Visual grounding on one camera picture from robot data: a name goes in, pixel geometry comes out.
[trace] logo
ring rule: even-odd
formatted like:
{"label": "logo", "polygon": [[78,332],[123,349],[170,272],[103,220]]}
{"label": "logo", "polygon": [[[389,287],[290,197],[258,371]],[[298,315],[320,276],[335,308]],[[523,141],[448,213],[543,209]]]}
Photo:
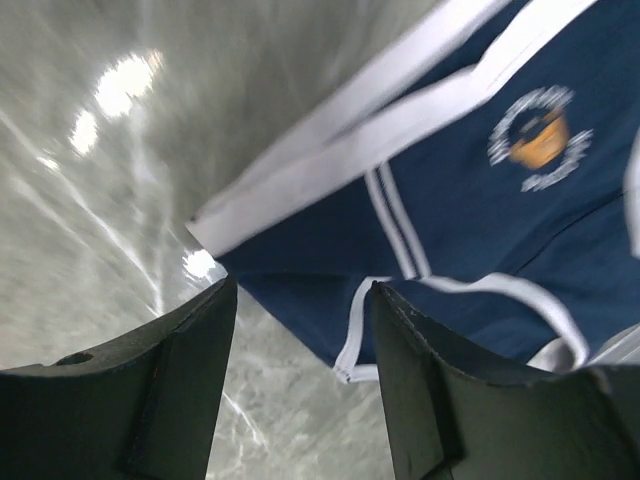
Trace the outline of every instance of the logo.
{"label": "logo", "polygon": [[593,130],[571,136],[565,111],[573,96],[559,86],[534,90],[514,103],[493,129],[491,166],[508,159],[536,172],[522,182],[522,192],[537,192],[564,180],[586,156]]}

